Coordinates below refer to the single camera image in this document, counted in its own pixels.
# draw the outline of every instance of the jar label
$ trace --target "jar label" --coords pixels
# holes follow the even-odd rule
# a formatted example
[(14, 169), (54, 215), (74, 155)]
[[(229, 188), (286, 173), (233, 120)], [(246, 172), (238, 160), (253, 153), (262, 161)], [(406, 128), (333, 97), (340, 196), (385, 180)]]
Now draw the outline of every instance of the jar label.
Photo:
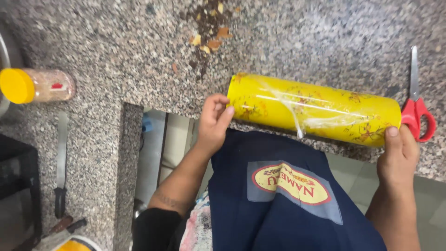
[(66, 88), (67, 84), (57, 82), (51, 85), (50, 91), (66, 91)]

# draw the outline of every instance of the person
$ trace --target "person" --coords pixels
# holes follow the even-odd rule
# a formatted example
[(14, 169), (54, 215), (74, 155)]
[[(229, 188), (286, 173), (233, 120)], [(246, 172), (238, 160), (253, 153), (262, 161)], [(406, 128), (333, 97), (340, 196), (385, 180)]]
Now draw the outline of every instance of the person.
[[(195, 145), (135, 223), (133, 250), (418, 251), (413, 178), (419, 146), (388, 127), (379, 187), (365, 215), (325, 154), (287, 137), (228, 129), (222, 94), (203, 105)], [(214, 174), (194, 204), (208, 162)]]

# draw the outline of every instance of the navy blue apron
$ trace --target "navy blue apron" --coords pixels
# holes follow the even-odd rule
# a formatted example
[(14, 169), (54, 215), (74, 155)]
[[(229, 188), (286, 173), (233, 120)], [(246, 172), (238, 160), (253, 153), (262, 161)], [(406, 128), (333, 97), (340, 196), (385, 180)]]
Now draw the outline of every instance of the navy blue apron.
[(287, 137), (228, 130), (209, 181), (214, 251), (381, 251), (325, 154)]

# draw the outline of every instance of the red scissor handle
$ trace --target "red scissor handle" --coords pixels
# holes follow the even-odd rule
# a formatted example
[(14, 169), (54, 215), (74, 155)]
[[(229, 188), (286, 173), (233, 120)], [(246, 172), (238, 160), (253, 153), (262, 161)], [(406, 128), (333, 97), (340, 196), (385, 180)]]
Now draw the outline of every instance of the red scissor handle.
[[(423, 115), (426, 116), (428, 125), (426, 133), (423, 135), (423, 137), (420, 138), (420, 130), (421, 130), (420, 118)], [(406, 105), (404, 106), (403, 111), (401, 112), (401, 123), (407, 124), (413, 137), (418, 142), (428, 141), (430, 138), (432, 138), (432, 136), (435, 133), (435, 128), (436, 128), (435, 118), (427, 110), (422, 98), (419, 98), (416, 102), (414, 102), (411, 99), (407, 100)]]

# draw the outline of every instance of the yellow jar lid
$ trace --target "yellow jar lid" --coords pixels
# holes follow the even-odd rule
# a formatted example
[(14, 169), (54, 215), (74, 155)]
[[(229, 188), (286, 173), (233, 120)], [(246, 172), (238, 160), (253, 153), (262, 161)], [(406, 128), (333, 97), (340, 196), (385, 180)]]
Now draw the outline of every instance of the yellow jar lid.
[(0, 89), (9, 101), (16, 104), (29, 103), (35, 95), (34, 83), (22, 69), (3, 69), (0, 72)]

